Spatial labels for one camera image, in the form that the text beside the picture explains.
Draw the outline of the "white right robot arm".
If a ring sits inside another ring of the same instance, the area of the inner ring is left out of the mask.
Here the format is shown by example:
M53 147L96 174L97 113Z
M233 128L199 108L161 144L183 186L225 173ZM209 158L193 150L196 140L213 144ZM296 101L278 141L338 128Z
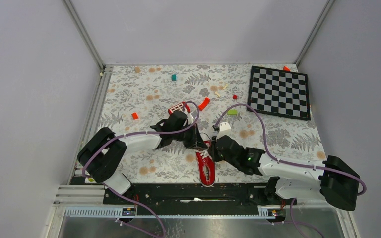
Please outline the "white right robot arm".
M274 159L265 150L244 148L226 135L212 138L209 154L246 175L269 177L264 196L271 204L299 198L323 200L346 211L356 208L360 176L339 157L299 163Z

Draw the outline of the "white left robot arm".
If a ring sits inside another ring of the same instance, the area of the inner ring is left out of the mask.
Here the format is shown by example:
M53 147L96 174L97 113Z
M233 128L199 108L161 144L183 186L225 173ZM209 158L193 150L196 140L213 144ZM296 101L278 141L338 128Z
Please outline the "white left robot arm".
M174 111L149 131L116 136L107 127L100 129L78 152L77 160L83 166L84 176L113 190L115 198L127 204L133 200L134 191L131 182L118 171L122 157L142 150L160 149L173 141L181 142L186 149L203 151L208 148L196 122L190 122L184 112Z

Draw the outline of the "red canvas sneaker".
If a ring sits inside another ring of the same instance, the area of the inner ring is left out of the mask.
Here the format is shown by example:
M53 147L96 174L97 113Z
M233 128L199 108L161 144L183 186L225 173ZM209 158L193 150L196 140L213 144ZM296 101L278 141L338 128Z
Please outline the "red canvas sneaker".
M213 186L215 182L215 164L208 149L196 152L200 182L205 187Z

